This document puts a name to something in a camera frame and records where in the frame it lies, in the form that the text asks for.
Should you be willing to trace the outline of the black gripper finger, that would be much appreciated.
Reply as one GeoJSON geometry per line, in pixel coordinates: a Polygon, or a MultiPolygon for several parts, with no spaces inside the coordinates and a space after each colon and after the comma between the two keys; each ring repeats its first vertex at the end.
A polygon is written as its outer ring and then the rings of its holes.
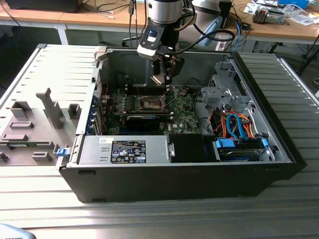
{"type": "Polygon", "coordinates": [[[168,50],[163,56],[163,75],[164,75],[164,85],[170,85],[172,79],[176,77],[184,65],[184,59],[177,55],[173,55],[174,51],[172,49],[168,50]]]}
{"type": "Polygon", "coordinates": [[[158,75],[161,73],[161,60],[158,58],[155,61],[152,61],[153,74],[158,75]]]}

